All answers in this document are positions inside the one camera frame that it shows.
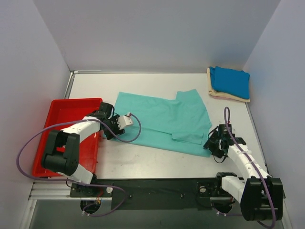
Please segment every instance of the white wall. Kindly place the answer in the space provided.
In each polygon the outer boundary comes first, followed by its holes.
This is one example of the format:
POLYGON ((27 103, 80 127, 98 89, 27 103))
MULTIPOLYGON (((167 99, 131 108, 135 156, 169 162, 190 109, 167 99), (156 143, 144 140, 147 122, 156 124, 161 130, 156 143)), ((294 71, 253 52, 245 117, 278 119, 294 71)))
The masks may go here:
MULTIPOLYGON (((16 169, 18 150, 43 128, 70 73, 32 0, 0 1, 0 228, 19 228, 32 181, 16 169)), ((31 171, 39 139, 26 148, 31 171)))
POLYGON ((304 228, 305 1, 282 0, 254 48, 251 103, 270 172, 282 179, 294 228, 304 228))
POLYGON ((241 69, 280 0, 34 0, 72 70, 241 69))

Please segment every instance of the table surface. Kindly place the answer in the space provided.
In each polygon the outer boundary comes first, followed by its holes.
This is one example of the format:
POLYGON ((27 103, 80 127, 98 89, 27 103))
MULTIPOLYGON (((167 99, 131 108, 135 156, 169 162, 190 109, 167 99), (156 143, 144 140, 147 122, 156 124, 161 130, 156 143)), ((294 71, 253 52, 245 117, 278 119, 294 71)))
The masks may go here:
MULTIPOLYGON (((264 167, 264 158, 245 103, 210 97, 206 74, 75 74, 70 99, 100 97, 115 104, 119 92, 174 99, 177 91, 197 89, 212 123, 224 123, 224 108, 231 110, 231 124, 254 158, 264 167)), ((98 178, 190 178, 215 177, 217 172, 238 171, 232 160, 217 164, 213 157, 102 140, 98 151, 98 178)))

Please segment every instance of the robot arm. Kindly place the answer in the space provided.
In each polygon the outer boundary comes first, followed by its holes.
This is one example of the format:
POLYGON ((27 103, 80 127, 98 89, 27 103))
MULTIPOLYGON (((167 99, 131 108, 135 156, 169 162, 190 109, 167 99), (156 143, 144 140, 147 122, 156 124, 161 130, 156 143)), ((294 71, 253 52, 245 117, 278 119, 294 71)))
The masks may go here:
POLYGON ((261 177, 254 168, 258 169, 265 180, 275 209, 276 219, 283 214, 283 185, 279 178, 272 178, 264 171, 252 156, 246 142, 235 138, 241 151, 233 142, 225 125, 219 125, 204 144, 213 156, 218 158, 228 157, 234 161, 242 174, 242 179, 237 176, 222 176, 221 189, 231 194, 241 205, 241 212, 246 220, 272 219, 271 206, 266 196, 261 177))
POLYGON ((76 182, 90 184, 93 173, 79 164, 80 143, 100 130, 104 130, 108 140, 114 137, 107 128, 92 119, 104 122, 116 135, 124 134, 124 128, 133 125, 130 117, 113 115, 112 109, 111 104, 101 103, 98 110, 83 118, 83 122, 62 130, 50 131, 41 160, 42 167, 67 176, 76 182), (64 147, 64 152, 59 151, 61 147, 64 147))

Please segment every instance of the red plastic bin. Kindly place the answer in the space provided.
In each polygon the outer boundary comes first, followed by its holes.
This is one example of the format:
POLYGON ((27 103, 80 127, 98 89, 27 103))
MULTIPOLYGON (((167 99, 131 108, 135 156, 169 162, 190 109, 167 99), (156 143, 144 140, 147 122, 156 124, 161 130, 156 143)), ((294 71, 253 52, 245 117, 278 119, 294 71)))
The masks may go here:
MULTIPOLYGON (((91 113, 92 111, 98 110, 101 102, 101 98, 53 100, 50 105, 49 113, 44 127, 46 128, 50 125, 58 123, 81 120, 84 118, 84 116, 91 113)), ((66 127, 68 127, 68 125, 59 126, 54 129, 60 130, 66 127)), ((42 133, 38 145, 32 170, 33 176, 36 177, 61 176, 58 173, 54 173, 41 166, 41 159, 49 131, 51 131, 51 129, 42 133)), ((83 140, 80 144, 80 164, 93 173, 95 172, 96 168, 97 151, 100 138, 100 133, 95 133, 83 140)))

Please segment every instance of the folded cloth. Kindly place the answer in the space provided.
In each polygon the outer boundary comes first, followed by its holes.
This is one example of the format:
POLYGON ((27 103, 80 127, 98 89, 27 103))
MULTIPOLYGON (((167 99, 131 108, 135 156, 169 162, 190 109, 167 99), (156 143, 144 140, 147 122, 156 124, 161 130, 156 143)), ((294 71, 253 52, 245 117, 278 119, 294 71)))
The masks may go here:
POLYGON ((212 88, 242 99, 249 99, 249 77, 244 71, 210 67, 212 88))
POLYGON ((250 102, 250 99, 242 99, 239 98, 237 96, 225 93, 225 92, 219 92, 215 89, 212 88, 212 84, 211 84, 211 77, 210 77, 210 68, 206 69, 206 74, 207 74, 207 78, 208 78, 208 93, 211 96, 216 96, 216 97, 220 97, 223 99, 233 99, 233 100, 237 100, 237 101, 241 101, 241 102, 245 102, 248 103, 250 102))
MULTIPOLYGON (((175 100, 120 92, 115 103, 118 114, 132 112, 142 124, 142 132, 131 144, 210 156, 203 144, 211 122, 197 90, 178 92, 175 100)), ((137 135, 139 125, 125 129, 120 136, 128 140, 137 135)))

